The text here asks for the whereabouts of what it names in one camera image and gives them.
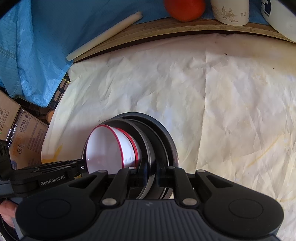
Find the person left hand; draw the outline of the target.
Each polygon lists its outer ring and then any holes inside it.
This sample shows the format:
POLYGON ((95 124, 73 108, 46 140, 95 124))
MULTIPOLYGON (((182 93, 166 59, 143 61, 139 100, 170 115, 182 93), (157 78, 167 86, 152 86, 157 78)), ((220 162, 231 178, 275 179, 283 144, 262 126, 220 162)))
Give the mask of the person left hand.
POLYGON ((1 217, 12 228, 15 228, 13 218, 16 216, 17 207, 17 204, 9 200, 4 200, 0 204, 1 217))

